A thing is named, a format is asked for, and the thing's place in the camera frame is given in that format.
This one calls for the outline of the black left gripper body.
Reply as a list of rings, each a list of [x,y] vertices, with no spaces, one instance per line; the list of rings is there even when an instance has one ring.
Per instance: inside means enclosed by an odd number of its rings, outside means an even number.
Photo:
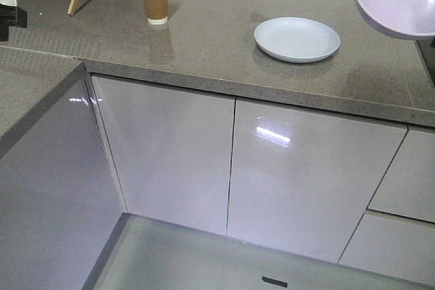
[[[1,4],[1,32],[0,41],[9,39],[9,28],[20,27],[27,28],[27,11],[18,6],[9,6]]]

